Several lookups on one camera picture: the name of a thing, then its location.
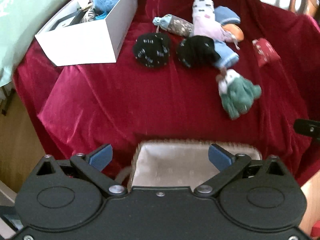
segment black fabric ball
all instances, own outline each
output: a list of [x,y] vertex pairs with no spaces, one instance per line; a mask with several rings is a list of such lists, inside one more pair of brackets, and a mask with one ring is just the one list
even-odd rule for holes
[[220,59],[214,49],[213,39],[206,36],[192,36],[183,39],[178,47],[179,60],[188,68],[196,65],[212,65]]
[[168,62],[170,43],[170,38],[165,33],[145,33],[137,39],[133,54],[146,67],[160,67]]

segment green plush toy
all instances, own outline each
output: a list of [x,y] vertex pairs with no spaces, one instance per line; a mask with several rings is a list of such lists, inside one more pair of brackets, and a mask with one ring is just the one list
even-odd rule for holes
[[228,69],[224,77],[219,75],[217,81],[223,109],[232,120],[246,114],[253,101],[261,96],[259,85],[253,85],[233,69]]

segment red object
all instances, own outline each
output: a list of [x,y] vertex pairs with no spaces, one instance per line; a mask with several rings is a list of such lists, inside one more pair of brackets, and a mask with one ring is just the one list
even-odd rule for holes
[[320,237],[320,220],[312,227],[311,237]]
[[273,49],[271,44],[264,38],[252,41],[258,66],[262,67],[267,63],[280,60],[280,56]]
[[[233,68],[262,88],[247,114],[229,119],[214,81],[218,70],[183,67],[174,53],[181,37],[169,34],[173,45],[166,66],[149,69],[135,60],[132,46],[139,35],[155,31],[154,17],[171,13],[192,20],[193,0],[139,0],[116,64],[54,67],[39,44],[31,44],[14,82],[45,151],[69,158],[111,143],[114,158],[106,173],[114,176],[131,164],[144,140],[236,142],[255,146],[264,158],[279,155],[300,184],[314,175],[319,146],[310,147],[310,138],[296,134],[293,123],[320,120],[319,31],[307,16],[259,0],[213,1],[241,17],[245,39]],[[252,46],[261,37],[281,57],[268,68],[258,67]]]

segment black picture frame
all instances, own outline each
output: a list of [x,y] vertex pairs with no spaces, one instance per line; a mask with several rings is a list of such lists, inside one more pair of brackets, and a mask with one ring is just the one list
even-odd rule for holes
[[57,28],[57,26],[61,23],[61,22],[64,22],[65,20],[68,20],[70,19],[71,17],[74,17],[73,20],[71,21],[70,24],[68,24],[67,26],[71,26],[71,25],[75,25],[75,24],[78,24],[80,23],[81,19],[83,18],[83,16],[85,15],[85,11],[83,10],[78,10],[74,13],[71,13],[65,17],[62,17],[61,19],[57,20],[54,25],[51,27],[51,29],[49,31],[53,31]]

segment light green pillow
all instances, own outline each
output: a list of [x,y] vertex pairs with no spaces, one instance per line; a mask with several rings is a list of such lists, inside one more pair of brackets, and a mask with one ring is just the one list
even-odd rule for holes
[[0,0],[0,87],[11,81],[35,34],[68,0]]

